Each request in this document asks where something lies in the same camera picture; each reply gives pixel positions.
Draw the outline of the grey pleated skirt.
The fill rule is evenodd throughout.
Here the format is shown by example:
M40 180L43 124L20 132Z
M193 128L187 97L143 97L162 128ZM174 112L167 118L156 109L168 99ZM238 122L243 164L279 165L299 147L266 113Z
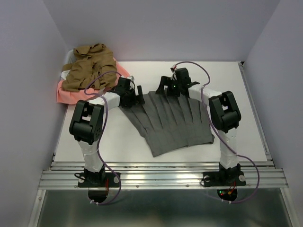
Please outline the grey pleated skirt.
M152 156L195 145L213 144L214 135L202 104L184 95L143 95L145 103L121 108L147 142Z

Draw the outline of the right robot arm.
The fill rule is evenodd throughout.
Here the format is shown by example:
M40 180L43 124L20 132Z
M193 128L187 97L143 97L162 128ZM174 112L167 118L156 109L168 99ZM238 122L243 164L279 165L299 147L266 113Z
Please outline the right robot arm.
M235 151L236 132L241 120L241 113L232 92L218 92L208 89L211 79L205 70L208 81L205 84L193 82L186 68L171 68L172 76L162 76L156 94L168 96L184 95L187 98L200 101L203 107L210 112L206 113L209 124L220 140L219 171L204 172L202 182L210 186L215 182L229 184L238 180L241 175L241 166Z

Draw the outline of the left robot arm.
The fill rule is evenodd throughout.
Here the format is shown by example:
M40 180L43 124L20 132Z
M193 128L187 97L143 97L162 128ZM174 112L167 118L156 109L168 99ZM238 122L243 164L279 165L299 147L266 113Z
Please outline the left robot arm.
M78 142L84 158L84 170L76 173L80 183L101 186L105 182L105 164L100 157L99 144L107 125L109 110L143 104L141 86L135 86L134 77L120 77L118 84L108 92L89 101L77 102L69 133Z

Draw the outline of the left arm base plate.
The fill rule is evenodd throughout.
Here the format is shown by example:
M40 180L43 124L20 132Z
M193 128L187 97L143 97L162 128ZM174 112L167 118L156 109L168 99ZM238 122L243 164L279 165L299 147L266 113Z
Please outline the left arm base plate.
M112 172L103 172L101 176L92 176L88 174L75 173L74 176L78 179L79 188L105 188L105 187L119 187L119 180Z

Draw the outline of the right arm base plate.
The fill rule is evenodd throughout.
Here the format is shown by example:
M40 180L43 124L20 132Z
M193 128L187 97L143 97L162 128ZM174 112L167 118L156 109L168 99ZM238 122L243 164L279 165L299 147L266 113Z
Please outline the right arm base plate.
M242 171L228 173L227 171L203 172L200 184L204 187L228 187L235 183L235 186L245 186L246 180L240 180L240 176L244 175Z

